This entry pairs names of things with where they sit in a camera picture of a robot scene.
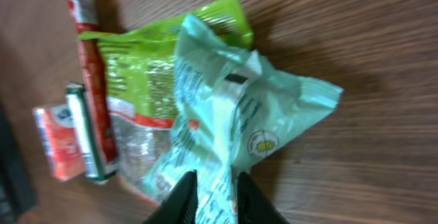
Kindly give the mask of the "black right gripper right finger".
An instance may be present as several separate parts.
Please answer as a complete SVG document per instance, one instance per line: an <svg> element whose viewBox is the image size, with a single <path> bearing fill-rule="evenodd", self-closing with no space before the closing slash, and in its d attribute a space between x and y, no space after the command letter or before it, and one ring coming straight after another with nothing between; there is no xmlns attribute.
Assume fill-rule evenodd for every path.
<svg viewBox="0 0 438 224"><path fill-rule="evenodd" d="M289 224L246 172L237 181L237 223Z"/></svg>

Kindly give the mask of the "green white gum pack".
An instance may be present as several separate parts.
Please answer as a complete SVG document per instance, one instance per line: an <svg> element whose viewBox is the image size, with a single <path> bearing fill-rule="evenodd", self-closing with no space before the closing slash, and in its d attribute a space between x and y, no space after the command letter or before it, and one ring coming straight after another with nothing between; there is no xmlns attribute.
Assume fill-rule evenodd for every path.
<svg viewBox="0 0 438 224"><path fill-rule="evenodd" d="M73 117L86 177L95 184L104 185L115 174L115 170L108 166L94 132L85 85L69 82L66 85L66 101Z"/></svg>

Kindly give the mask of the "light teal tissue packet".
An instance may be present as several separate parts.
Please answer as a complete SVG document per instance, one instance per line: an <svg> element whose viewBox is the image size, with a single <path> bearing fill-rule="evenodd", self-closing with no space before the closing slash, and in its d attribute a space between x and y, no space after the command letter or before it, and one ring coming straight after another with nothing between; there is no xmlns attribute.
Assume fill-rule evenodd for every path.
<svg viewBox="0 0 438 224"><path fill-rule="evenodd" d="M228 45L192 14L175 60L171 146L147 178L175 186L196 172L195 222L236 223L238 175L330 115L343 89L278 70L258 51Z"/></svg>

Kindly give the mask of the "red chocolate bar wrapper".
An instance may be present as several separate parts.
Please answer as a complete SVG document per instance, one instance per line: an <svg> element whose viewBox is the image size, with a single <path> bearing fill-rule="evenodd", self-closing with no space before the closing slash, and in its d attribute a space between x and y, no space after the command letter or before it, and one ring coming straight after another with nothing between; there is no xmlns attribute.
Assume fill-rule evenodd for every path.
<svg viewBox="0 0 438 224"><path fill-rule="evenodd" d="M67 3L77 34L100 30L94 0L67 0ZM116 173L118 156L107 111L105 67L93 40L78 39L77 46L94 132L108 166Z"/></svg>

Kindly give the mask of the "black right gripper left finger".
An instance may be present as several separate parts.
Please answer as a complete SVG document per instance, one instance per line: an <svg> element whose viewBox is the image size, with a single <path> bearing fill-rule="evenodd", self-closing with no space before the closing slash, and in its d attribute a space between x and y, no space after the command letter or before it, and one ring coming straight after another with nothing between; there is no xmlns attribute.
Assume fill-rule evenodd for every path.
<svg viewBox="0 0 438 224"><path fill-rule="evenodd" d="M195 224L198 208L197 173L188 171L142 224Z"/></svg>

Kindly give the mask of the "green snack bag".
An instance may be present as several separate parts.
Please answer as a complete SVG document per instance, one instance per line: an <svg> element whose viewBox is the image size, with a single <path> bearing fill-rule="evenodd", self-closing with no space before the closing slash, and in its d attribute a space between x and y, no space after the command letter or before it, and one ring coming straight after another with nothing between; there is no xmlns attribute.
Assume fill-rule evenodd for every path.
<svg viewBox="0 0 438 224"><path fill-rule="evenodd" d="M79 33L98 51L105 67L106 103L123 184L159 203L180 177L198 173L198 193L209 198L226 184L225 165L194 143L172 145L177 117L174 50L184 15L164 18L124 34L86 29Z"/></svg>

